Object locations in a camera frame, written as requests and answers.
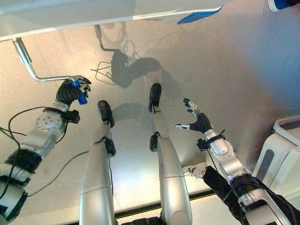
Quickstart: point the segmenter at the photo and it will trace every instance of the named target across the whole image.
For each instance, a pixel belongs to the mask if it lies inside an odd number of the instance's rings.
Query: metal bracket
[[[28,72],[30,73],[31,77],[39,82],[46,82],[46,81],[60,81],[60,80],[71,80],[76,81],[78,78],[82,76],[56,76],[56,77],[45,77],[41,78],[38,77],[36,72],[34,71],[31,63],[31,58],[25,48],[25,45],[20,37],[12,39],[15,49],[19,55],[21,62],[26,66]]]

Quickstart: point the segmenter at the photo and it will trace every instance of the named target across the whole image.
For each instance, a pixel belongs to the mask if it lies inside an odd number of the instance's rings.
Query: white panel
[[[184,14],[230,0],[22,0],[1,1],[0,40],[63,28]]]

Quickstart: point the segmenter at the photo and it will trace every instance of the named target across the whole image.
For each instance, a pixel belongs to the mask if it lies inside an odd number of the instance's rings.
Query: black foot sole
[[[111,128],[114,126],[114,121],[113,121],[113,114],[111,107],[109,106],[108,102],[101,100],[98,102],[98,110],[101,115],[102,121],[108,121],[111,124]]]
[[[159,106],[159,100],[161,95],[161,86],[159,83],[152,85],[150,90],[150,101],[149,101],[149,111],[152,111],[153,106]]]

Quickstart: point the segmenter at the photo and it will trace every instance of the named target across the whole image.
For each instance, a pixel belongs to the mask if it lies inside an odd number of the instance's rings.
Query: black strap
[[[200,149],[200,151],[204,151],[206,149],[209,149],[210,144],[213,143],[214,141],[218,140],[218,139],[222,139],[222,138],[225,139],[225,137],[223,135],[224,132],[225,132],[225,129],[222,130],[222,132],[219,135],[212,137],[208,141],[205,141],[203,139],[198,139],[197,146]]]
[[[59,113],[64,119],[66,119],[70,123],[77,124],[80,120],[79,112],[77,110],[63,112],[62,110],[59,110],[57,108],[46,107],[43,111]]]

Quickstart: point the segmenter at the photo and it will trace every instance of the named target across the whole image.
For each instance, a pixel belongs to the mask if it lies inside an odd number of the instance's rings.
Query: black cable
[[[23,134],[23,133],[19,133],[19,132],[15,132],[15,131],[12,131],[13,134],[18,134],[18,135],[23,135],[23,136],[27,136],[26,134]]]
[[[111,159],[109,157],[108,157],[108,167],[109,167],[109,171],[111,173],[112,195],[113,195],[113,173],[112,173],[112,169],[111,169]]]
[[[10,128],[11,122],[12,122],[12,120],[13,120],[15,117],[17,117],[18,115],[20,115],[20,114],[22,114],[22,113],[24,113],[24,112],[31,111],[31,110],[34,110],[34,109],[40,109],[40,108],[45,108],[45,107],[44,107],[44,106],[39,106],[39,107],[34,107],[34,108],[31,108],[31,109],[27,109],[27,110],[18,112],[16,115],[14,115],[14,116],[13,116],[12,118],[10,118],[9,121],[8,121],[8,131],[9,131],[10,136],[11,136],[10,138],[17,144],[18,149],[17,149],[17,154],[16,154],[16,156],[15,156],[15,158],[14,158],[14,161],[13,161],[13,165],[12,165],[12,167],[11,167],[11,169],[10,169],[10,172],[9,172],[9,175],[8,175],[8,179],[7,179],[5,188],[4,188],[4,190],[3,190],[3,193],[2,193],[1,196],[0,196],[0,199],[3,198],[3,196],[5,195],[5,193],[6,193],[7,189],[8,189],[8,186],[9,186],[9,183],[10,183],[10,180],[11,180],[11,176],[12,176],[13,171],[14,171],[14,168],[15,168],[15,163],[16,163],[16,160],[17,160],[17,158],[18,158],[18,156],[19,156],[20,148],[21,148],[20,143],[15,139],[15,137],[14,137],[12,131],[11,131],[11,128]]]
[[[212,163],[214,164],[214,167],[215,167],[216,171],[218,171],[218,169],[217,169],[217,167],[216,167],[216,164],[215,164],[214,160],[213,160],[212,157],[211,157],[211,154],[210,154],[210,148],[207,149],[207,151],[208,151],[208,154],[210,155],[210,158],[211,158],[211,160],[212,160]]]
[[[2,130],[1,127],[0,127],[0,131],[1,131],[3,134],[5,134],[7,137],[11,138],[11,136],[9,136],[6,132],[4,132],[4,131]]]
[[[81,156],[85,153],[88,153],[89,151],[84,151],[82,153],[79,153],[78,155],[72,157],[63,167],[62,169],[60,170],[60,172],[54,177],[54,179],[52,181],[50,181],[48,184],[46,184],[45,186],[43,186],[42,188],[40,188],[39,190],[37,190],[36,192],[32,193],[31,195],[28,195],[28,197],[32,197],[34,195],[36,195],[37,193],[39,193],[41,190],[45,189],[46,187],[48,187],[50,184],[52,184],[58,177],[59,175],[62,173],[62,171],[66,168],[66,166],[73,160],[75,159],[76,157],[78,156]]]
[[[65,127],[65,131],[64,131],[64,134],[62,135],[62,137],[55,143],[55,144],[57,144],[58,142],[60,142],[64,137],[65,137],[65,135],[66,135],[66,132],[67,132],[67,127],[68,127],[68,124],[69,124],[69,122],[67,122],[66,123],[66,127]]]

